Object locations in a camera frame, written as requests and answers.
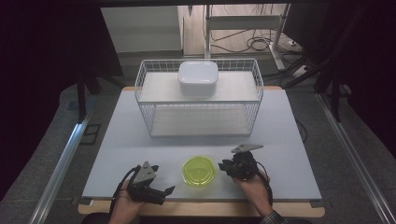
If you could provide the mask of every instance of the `wire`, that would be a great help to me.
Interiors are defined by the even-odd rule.
[[[225,38],[231,37],[231,36],[233,36],[233,35],[239,35],[239,34],[242,34],[242,33],[246,32],[246,31],[249,31],[249,29],[247,29],[247,30],[243,30],[243,31],[240,31],[240,32],[237,32],[237,33],[235,33],[235,34],[232,34],[232,35],[226,35],[226,36],[224,36],[224,37],[222,37],[222,38],[219,38],[219,39],[215,39],[215,38],[213,38],[212,31],[210,31],[210,37],[211,37],[211,38],[212,38],[212,40],[214,40],[214,41],[219,41],[219,40],[222,40],[222,39],[225,39]]]
[[[264,10],[264,5],[266,7],[266,4],[262,4],[262,11]]]
[[[297,128],[298,128],[298,126],[300,126],[300,128],[301,128],[300,135],[303,138],[303,143],[305,143],[306,139],[308,139],[308,131],[306,130],[305,126],[299,120],[297,120],[297,119],[295,119],[295,120],[297,123]]]
[[[273,77],[273,78],[265,79],[265,80],[263,80],[263,83],[271,81],[271,80],[277,80],[278,79],[278,83],[276,85],[280,86],[282,84],[283,78],[291,75],[290,71],[293,71],[297,66],[301,65],[305,61],[306,61],[306,56],[303,56],[300,59],[298,59],[296,62],[292,63],[285,71],[278,72],[278,73],[273,73],[273,74],[268,74],[268,75],[262,75],[262,77],[281,75],[281,77]]]
[[[251,14],[253,14],[254,10],[255,10],[258,6],[259,6],[259,4],[257,4],[257,5],[253,8],[253,10],[251,10],[250,16],[251,16]]]
[[[114,210],[114,206],[116,204],[117,196],[119,195],[119,193],[121,191],[123,183],[125,182],[126,178],[128,178],[128,176],[131,174],[131,172],[135,172],[137,169],[140,169],[140,166],[136,166],[136,167],[132,168],[130,171],[128,171],[128,173],[126,173],[124,178],[121,180],[121,182],[117,186],[116,191],[114,191],[113,199],[111,200],[111,204],[110,204],[110,210],[109,210],[109,214],[110,215],[113,214],[113,210]]]
[[[261,49],[258,49],[256,47],[254,47],[254,44],[256,44],[256,43],[265,43],[265,47],[261,48]],[[247,51],[249,49],[255,49],[257,51],[264,51],[265,49],[268,49],[267,42],[264,39],[260,38],[260,37],[251,37],[250,39],[248,39],[247,40],[247,48],[246,49],[241,49],[241,50],[226,49],[226,48],[218,46],[218,45],[210,45],[210,46],[214,47],[214,48],[218,48],[218,49],[224,49],[224,50],[226,50],[228,52],[231,52],[231,53],[241,53],[241,52],[245,52],[245,51]]]
[[[265,170],[265,167],[259,161],[256,161],[256,162],[257,162],[257,164],[259,164],[262,167],[262,169],[264,170],[264,173],[265,173],[265,177],[267,178],[268,181],[270,181],[270,178],[268,177],[268,174],[267,174],[267,171]]]
[[[230,15],[230,13],[228,13],[227,11],[227,8],[225,8],[225,5],[224,5],[224,10],[227,12],[227,15]]]

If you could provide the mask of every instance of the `white wire rack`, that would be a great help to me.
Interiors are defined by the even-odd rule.
[[[263,94],[256,60],[210,60],[218,65],[219,80],[215,94],[206,99],[181,93],[177,72],[186,61],[147,60],[140,65],[135,97],[150,135],[250,135]]]

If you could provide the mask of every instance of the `hand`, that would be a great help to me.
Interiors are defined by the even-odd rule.
[[[113,214],[111,215],[109,224],[127,224],[131,223],[137,216],[142,207],[146,204],[144,202],[133,201],[129,196],[126,188],[129,180],[125,180],[122,184],[120,193],[114,205]]]
[[[249,180],[233,178],[233,182],[241,188],[245,197],[253,204],[260,216],[266,217],[274,211],[269,203],[267,189],[257,175],[254,175]]]

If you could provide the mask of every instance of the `white tabletop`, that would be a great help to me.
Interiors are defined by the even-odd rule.
[[[235,201],[245,197],[218,163],[230,159],[240,144],[261,144],[252,151],[271,177],[275,202],[320,200],[321,195],[306,156],[284,91],[264,91],[262,104],[249,137],[151,138],[137,106],[134,91],[123,91],[107,128],[83,197],[110,198],[123,176],[137,164],[159,165],[150,185],[164,190],[176,186],[167,200]],[[214,181],[205,187],[187,186],[181,167],[192,156],[212,159],[217,169]]]

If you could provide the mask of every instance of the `yellow bowl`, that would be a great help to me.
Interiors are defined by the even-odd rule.
[[[212,160],[204,156],[195,156],[183,165],[184,181],[191,186],[205,186],[215,178]]]

